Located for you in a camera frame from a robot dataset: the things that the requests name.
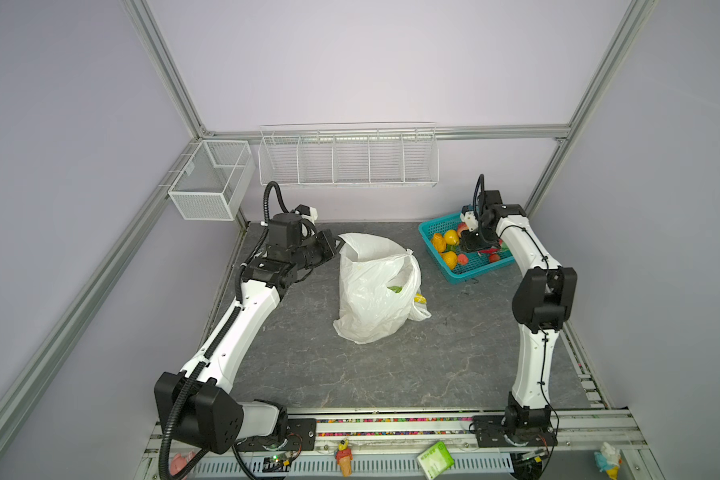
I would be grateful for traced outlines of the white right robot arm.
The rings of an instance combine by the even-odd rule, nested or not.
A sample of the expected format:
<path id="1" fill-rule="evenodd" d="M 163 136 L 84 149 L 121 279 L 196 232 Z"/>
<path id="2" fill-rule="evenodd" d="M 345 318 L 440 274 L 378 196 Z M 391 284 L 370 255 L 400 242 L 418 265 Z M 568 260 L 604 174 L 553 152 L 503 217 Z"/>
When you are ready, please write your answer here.
<path id="1" fill-rule="evenodd" d="M 461 242 L 469 252 L 505 246 L 522 274 L 511 302 L 520 334 L 517 373 L 503 420 L 494 430 L 511 445 L 538 441 L 552 447 L 557 429 L 552 424 L 556 412 L 549 395 L 551 361 L 571 316 L 577 272 L 549 253 L 524 209 L 504 203 L 497 190 L 478 185 L 461 219 L 467 226 Z"/>

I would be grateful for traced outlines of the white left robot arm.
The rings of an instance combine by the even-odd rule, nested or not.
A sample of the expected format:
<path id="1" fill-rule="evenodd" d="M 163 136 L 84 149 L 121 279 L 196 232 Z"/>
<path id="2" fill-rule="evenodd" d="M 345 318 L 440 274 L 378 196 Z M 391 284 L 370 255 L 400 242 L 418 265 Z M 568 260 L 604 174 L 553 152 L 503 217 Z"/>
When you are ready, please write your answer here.
<path id="1" fill-rule="evenodd" d="M 262 400 L 238 402 L 232 389 L 254 338 L 287 290 L 338 254 L 340 241 L 330 230 L 317 229 L 317 219 L 315 208 L 300 205 L 267 222 L 255 253 L 241 265 L 222 320 L 179 372 L 158 379 L 154 393 L 168 442 L 217 454 L 249 438 L 284 442 L 286 408 Z"/>

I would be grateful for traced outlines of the white plastic bag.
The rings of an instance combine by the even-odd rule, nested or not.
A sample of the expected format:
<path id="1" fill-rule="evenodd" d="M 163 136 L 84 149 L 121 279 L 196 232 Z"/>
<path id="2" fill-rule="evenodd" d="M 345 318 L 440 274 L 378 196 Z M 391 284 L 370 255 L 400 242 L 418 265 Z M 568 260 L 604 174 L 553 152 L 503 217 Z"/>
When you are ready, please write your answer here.
<path id="1" fill-rule="evenodd" d="M 431 313 L 421 293 L 422 272 L 410 249 L 384 237 L 344 233 L 340 252 L 339 313 L 336 333 L 355 344 L 370 344 L 396 333 L 408 320 Z M 399 294 L 388 286 L 401 286 Z"/>

